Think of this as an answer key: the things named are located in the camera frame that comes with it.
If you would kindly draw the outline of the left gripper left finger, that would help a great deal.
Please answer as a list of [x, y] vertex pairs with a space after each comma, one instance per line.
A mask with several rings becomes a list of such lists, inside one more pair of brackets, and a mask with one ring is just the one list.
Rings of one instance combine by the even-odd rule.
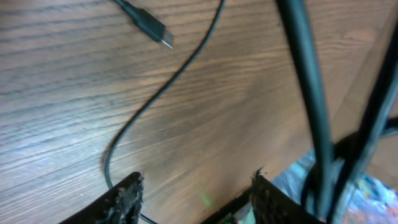
[[61, 224], [137, 224], [144, 178], [133, 172], [84, 209]]

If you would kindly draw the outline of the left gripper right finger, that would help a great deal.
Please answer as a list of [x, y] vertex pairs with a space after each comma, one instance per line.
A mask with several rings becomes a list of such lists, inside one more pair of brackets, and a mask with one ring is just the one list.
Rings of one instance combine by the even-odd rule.
[[256, 224], [322, 224], [261, 175], [261, 169], [252, 177], [250, 199]]

